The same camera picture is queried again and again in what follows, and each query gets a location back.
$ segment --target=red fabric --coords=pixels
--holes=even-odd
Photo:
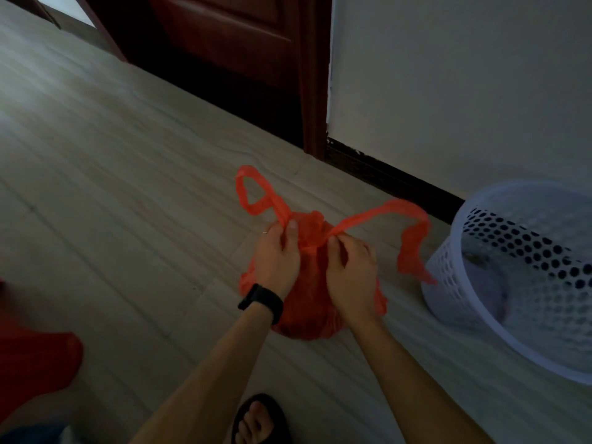
[[[35,332],[0,311],[0,423],[33,397],[66,388],[81,362],[74,334]]]
[[[247,198],[243,183],[245,177],[255,179],[266,193],[262,199],[253,204],[249,204]],[[298,222],[300,274],[284,301],[282,318],[273,327],[273,330],[282,335],[301,340],[314,340],[329,338],[344,327],[343,320],[331,303],[327,291],[327,239],[373,216],[394,212],[418,219],[417,223],[405,229],[401,235],[401,251],[397,259],[398,270],[412,274],[423,282],[435,283],[419,258],[419,246],[429,232],[428,216],[423,209],[409,201],[392,199],[380,207],[350,216],[337,226],[332,226],[324,220],[320,212],[292,212],[284,200],[275,193],[271,184],[252,166],[243,165],[239,169],[236,175],[236,192],[241,206],[251,215],[259,215],[273,208],[277,220],[284,227],[291,219]],[[248,271],[240,277],[241,296],[246,296],[255,282],[255,268],[251,260]],[[380,291],[378,281],[376,281],[374,306],[376,313],[380,315],[387,312],[387,300]]]

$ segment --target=forearm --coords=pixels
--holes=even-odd
[[[361,321],[352,332],[408,443],[492,442],[392,337],[381,319]]]
[[[130,444],[222,442],[272,320],[252,303]]]

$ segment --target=flip-flop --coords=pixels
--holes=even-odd
[[[261,441],[261,444],[292,444],[292,436],[288,430],[288,422],[286,421],[284,412],[273,397],[263,393],[250,397],[240,406],[232,425],[232,435],[230,436],[231,444],[236,444],[235,437],[236,434],[239,433],[239,422],[242,421],[245,417],[245,413],[255,401],[261,402],[265,408],[267,408],[269,417],[273,422],[273,430],[266,439]]]

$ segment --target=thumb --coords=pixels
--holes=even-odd
[[[287,252],[298,252],[298,223],[296,223],[296,220],[290,220],[288,222],[284,250]]]
[[[330,236],[327,240],[327,255],[329,256],[328,269],[343,269],[343,265],[341,264],[341,247],[339,240],[335,236]]]

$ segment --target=white plastic basket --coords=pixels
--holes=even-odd
[[[533,362],[592,384],[592,197],[555,182],[516,180],[466,201],[422,283],[443,323],[493,332]],[[466,255],[485,257],[507,288],[496,320],[475,292]]]

